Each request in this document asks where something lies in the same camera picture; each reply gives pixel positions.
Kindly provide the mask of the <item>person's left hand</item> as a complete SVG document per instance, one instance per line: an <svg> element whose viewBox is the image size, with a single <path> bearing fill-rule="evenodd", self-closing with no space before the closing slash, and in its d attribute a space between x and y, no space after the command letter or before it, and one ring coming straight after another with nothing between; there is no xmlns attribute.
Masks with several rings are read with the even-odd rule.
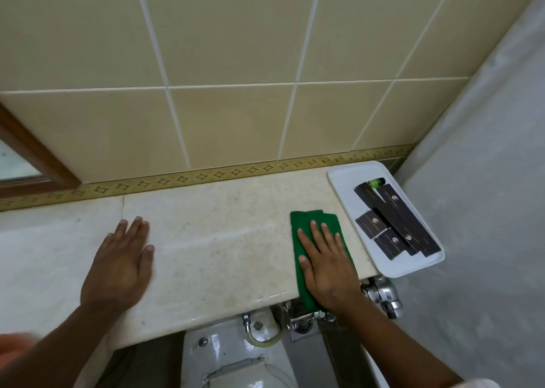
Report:
<svg viewBox="0 0 545 388"><path fill-rule="evenodd" d="M149 222L140 216L131 224L127 221L125 236L112 251L107 251L106 235L83 282L81 306L123 313L141 300L150 283L140 282L140 254L150 245L149 228Z"/></svg>

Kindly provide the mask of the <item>person's right hand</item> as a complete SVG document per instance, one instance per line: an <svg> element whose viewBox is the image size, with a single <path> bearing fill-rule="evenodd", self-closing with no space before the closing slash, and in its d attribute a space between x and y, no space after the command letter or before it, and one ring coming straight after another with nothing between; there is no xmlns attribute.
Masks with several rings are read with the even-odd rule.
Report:
<svg viewBox="0 0 545 388"><path fill-rule="evenodd" d="M314 289L308 289L310 294L323 308L337 316L353 314L364 297L357 271L346 254L339 234L330 233L330 254L320 254L314 242L301 229L297 234L314 271Z"/></svg>

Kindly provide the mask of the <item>green cleaning cloth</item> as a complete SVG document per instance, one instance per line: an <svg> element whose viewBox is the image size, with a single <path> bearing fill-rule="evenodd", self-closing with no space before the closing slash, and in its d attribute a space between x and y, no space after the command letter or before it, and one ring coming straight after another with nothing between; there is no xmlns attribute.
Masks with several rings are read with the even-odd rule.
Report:
<svg viewBox="0 0 545 388"><path fill-rule="evenodd" d="M337 215L332 213L326 213L322 210L312 210L308 212L293 211L290 213L290 225L292 229L297 289L303 306L308 313L317 311L326 312L326 309L324 309L323 306L317 302L317 300L310 294L309 290L307 289L303 270L299 262L299 256L305 256L307 257L307 259L310 259L310 257L308 256L305 248L303 247L297 232L299 229L301 229L303 233L309 238L309 240L311 242L314 242L310 229L310 223L312 220L316 221L318 226L320 226L321 223L325 223L332 235L339 234L343 242L346 254L352 265L354 265L348 246L345 243L344 235Z"/></svg>

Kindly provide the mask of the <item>person's left forearm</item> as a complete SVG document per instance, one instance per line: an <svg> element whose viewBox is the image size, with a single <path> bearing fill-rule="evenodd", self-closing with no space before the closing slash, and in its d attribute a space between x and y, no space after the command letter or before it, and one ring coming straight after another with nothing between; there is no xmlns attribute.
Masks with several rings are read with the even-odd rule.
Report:
<svg viewBox="0 0 545 388"><path fill-rule="evenodd" d="M0 388L73 388L80 372L130 305L85 302L25 354L0 370Z"/></svg>

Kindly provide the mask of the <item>person's right forearm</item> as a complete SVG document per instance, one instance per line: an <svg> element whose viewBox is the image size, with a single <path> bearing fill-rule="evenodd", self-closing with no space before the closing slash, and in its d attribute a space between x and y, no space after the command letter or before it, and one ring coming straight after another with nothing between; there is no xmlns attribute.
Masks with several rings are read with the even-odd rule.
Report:
<svg viewBox="0 0 545 388"><path fill-rule="evenodd" d="M357 334L390 388L452 388L464 382L362 294L323 306Z"/></svg>

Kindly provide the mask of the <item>chrome pipe fitting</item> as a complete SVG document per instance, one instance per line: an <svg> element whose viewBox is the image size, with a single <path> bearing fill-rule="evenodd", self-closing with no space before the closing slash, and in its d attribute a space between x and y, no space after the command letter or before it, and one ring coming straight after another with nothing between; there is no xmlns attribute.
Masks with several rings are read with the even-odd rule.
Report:
<svg viewBox="0 0 545 388"><path fill-rule="evenodd" d="M337 316L334 314L327 312L323 309L311 309L307 310L304 308L302 303L296 302L292 303L292 301L283 302L279 304L279 307L281 309L281 324L282 327L290 332L294 332L292 330L292 323L294 320L302 319L303 317L310 316L314 318L314 324L318 320L323 320L326 322L335 322L337 320Z"/></svg>

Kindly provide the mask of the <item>small black amenity box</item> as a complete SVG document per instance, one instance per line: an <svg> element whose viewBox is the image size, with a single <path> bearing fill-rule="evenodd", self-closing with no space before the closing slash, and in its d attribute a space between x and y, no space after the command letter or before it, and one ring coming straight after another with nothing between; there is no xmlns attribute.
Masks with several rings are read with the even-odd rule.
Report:
<svg viewBox="0 0 545 388"><path fill-rule="evenodd" d="M387 224L374 210L369 210L359 216L356 223L371 240L388 229Z"/></svg>
<svg viewBox="0 0 545 388"><path fill-rule="evenodd" d="M412 248L392 228L388 228L380 233L373 241L390 261L403 252L407 252L410 256L412 255Z"/></svg>

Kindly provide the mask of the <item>white rectangular tray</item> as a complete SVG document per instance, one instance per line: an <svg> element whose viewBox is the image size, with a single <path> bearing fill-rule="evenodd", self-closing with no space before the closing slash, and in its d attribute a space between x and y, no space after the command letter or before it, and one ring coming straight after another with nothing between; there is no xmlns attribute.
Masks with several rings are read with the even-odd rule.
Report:
<svg viewBox="0 0 545 388"><path fill-rule="evenodd" d="M427 256L422 251L409 254L407 250L403 250L392 259L389 259L376 241L370 238L364 229L358 225L357 218L370 211L371 207L358 196L356 189L360 184L367 184L370 180L381 178L385 180L385 184L392 187L397 200L406 205L426 233L437 244L437 252ZM396 279L432 267L445 260L445 251L440 241L385 165L378 161L370 161L335 166L328 171L328 179L378 273L390 279Z"/></svg>

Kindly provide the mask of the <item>long black amenity box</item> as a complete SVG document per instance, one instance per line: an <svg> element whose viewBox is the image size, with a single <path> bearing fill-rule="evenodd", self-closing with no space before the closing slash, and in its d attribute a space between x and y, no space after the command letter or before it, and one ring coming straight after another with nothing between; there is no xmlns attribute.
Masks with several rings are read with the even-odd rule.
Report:
<svg viewBox="0 0 545 388"><path fill-rule="evenodd" d="M405 201L400 197L399 193L390 184L379 186L377 193L395 210L397 216L402 220L404 227L403 235L410 235L412 237L411 240L406 239L407 242L415 246L418 245L419 252L422 252L425 257L441 251L439 245L429 235Z"/></svg>
<svg viewBox="0 0 545 388"><path fill-rule="evenodd" d="M363 183L355 188L355 193L358 197L374 212L377 216L394 230L401 239L401 243L405 246L407 252L413 256L421 251L421 245L415 240L416 229L410 227L394 207L380 198L368 183Z"/></svg>

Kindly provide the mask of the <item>chrome water valve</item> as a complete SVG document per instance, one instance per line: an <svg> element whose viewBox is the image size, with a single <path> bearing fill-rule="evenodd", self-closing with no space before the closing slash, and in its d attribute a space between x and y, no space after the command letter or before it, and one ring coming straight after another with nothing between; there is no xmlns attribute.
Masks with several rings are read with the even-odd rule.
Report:
<svg viewBox="0 0 545 388"><path fill-rule="evenodd" d="M361 290L373 303L380 305L389 319L399 319L403 315L403 303L389 278L382 275L370 277L361 283Z"/></svg>

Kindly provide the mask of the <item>white toilet tank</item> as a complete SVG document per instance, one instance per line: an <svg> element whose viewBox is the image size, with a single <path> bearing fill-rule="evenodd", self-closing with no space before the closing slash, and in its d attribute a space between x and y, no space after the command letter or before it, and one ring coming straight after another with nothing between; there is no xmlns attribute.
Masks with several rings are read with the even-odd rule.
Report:
<svg viewBox="0 0 545 388"><path fill-rule="evenodd" d="M280 326L270 309L231 317L187 331L184 337L181 388L298 388Z"/></svg>

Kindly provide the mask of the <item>wooden framed mirror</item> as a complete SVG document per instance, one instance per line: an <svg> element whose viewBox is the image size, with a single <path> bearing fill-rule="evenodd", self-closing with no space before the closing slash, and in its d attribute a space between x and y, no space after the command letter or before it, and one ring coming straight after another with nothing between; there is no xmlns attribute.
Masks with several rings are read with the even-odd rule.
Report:
<svg viewBox="0 0 545 388"><path fill-rule="evenodd" d="M82 182L0 102L0 140L37 171L37 176L0 178L0 199L79 187Z"/></svg>

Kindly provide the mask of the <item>white shower curtain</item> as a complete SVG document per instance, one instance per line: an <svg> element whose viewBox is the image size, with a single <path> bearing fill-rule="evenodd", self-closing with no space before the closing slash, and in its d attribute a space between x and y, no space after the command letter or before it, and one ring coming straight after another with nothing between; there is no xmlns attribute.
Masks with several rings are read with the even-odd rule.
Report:
<svg viewBox="0 0 545 388"><path fill-rule="evenodd" d="M445 260L399 325L465 379L545 388L545 0L532 0L396 180Z"/></svg>

